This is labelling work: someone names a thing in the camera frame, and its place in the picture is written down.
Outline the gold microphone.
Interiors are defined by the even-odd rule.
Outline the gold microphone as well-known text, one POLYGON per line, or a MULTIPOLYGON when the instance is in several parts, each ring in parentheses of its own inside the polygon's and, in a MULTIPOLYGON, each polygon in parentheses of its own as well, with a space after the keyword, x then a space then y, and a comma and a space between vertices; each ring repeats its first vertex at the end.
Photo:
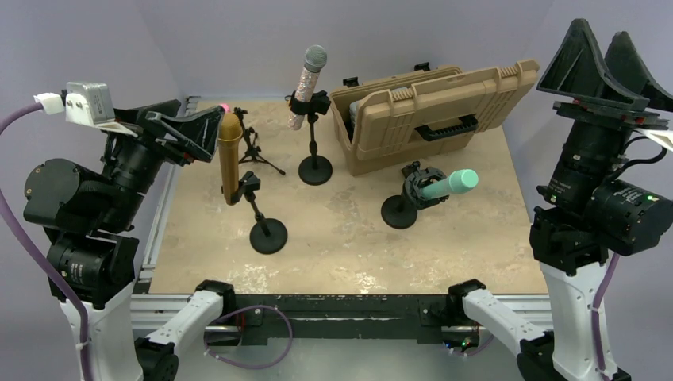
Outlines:
POLYGON ((243 136, 240 119, 233 113, 225 113, 219 127, 218 154, 221 170, 221 189, 227 205, 238 202, 239 144, 243 136))

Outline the black stand for gold mic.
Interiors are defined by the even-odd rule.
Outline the black stand for gold mic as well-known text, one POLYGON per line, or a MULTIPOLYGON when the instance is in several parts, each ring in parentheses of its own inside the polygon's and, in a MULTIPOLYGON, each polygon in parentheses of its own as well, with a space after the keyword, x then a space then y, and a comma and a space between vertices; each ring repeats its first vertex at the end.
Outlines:
POLYGON ((235 191, 229 194, 231 202, 236 205, 244 198, 254 212, 255 224, 249 233, 252 248, 263 255, 279 252, 287 243, 288 231, 278 219, 266 218, 256 204, 256 191, 261 188, 261 180, 252 172, 247 171, 237 182, 235 191))

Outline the glitter silver microphone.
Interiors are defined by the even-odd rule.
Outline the glitter silver microphone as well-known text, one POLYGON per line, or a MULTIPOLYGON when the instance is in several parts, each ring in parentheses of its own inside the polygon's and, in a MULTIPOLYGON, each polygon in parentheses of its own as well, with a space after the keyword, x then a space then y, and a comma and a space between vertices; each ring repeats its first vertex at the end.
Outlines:
POLYGON ((294 97, 290 100, 290 116, 287 125, 292 130, 302 127, 304 117, 310 110, 310 101, 321 69, 327 63, 327 51, 321 45, 311 45, 306 49, 302 73, 294 97))

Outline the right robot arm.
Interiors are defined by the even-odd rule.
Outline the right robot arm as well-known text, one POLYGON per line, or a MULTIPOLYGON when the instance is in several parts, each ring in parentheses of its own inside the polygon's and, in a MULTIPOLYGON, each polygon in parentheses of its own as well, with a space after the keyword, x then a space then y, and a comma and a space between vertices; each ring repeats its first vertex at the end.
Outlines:
POLYGON ((449 325, 475 322, 515 356, 526 380, 627 380, 610 350, 604 295, 619 259, 654 248, 671 227, 672 202, 627 183, 639 164, 627 148, 648 139, 672 150, 672 96, 652 77, 630 36, 619 32, 601 52, 585 19, 577 18, 546 69, 539 91, 564 96, 554 109, 573 121, 556 168, 537 188, 529 234, 548 288, 552 327, 530 324, 478 280, 449 287, 449 325))

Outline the black stand for glitter mic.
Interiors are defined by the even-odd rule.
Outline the black stand for glitter mic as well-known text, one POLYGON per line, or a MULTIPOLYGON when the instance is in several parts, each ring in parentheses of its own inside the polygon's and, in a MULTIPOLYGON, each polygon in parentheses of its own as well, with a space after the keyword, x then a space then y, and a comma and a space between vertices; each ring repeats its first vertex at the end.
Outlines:
POLYGON ((295 90, 290 96, 290 110, 299 116, 307 117, 310 126, 310 155, 299 164, 298 175, 304 183, 319 186, 330 180, 333 174, 333 166, 327 158, 317 153, 318 147, 314 126, 318 120, 318 115, 327 114, 332 101, 324 90, 314 93, 309 101, 300 101, 296 93, 295 90))

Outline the teal microphone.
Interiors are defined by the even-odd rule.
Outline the teal microphone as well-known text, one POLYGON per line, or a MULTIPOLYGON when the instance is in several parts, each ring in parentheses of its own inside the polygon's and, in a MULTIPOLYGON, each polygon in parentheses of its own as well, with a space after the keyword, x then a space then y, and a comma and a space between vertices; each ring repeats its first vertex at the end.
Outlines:
POLYGON ((479 176, 472 169, 454 171, 447 178, 421 188, 421 196, 432 200, 452 194, 465 194, 479 184, 479 176))

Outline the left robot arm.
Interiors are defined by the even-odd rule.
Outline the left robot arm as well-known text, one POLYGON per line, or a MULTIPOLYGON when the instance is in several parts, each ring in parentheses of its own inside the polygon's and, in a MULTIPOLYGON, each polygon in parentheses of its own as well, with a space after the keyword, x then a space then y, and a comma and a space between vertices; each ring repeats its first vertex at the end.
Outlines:
POLYGON ((48 112, 106 135, 102 170, 65 159, 38 165, 25 182, 27 222, 41 226, 50 248, 44 259, 56 273, 51 293, 75 336, 84 380, 173 380, 174 341, 135 338, 130 302, 139 241, 133 220, 163 164, 213 159, 226 110, 213 106, 179 116, 171 100, 119 110, 81 94, 42 97, 48 112))

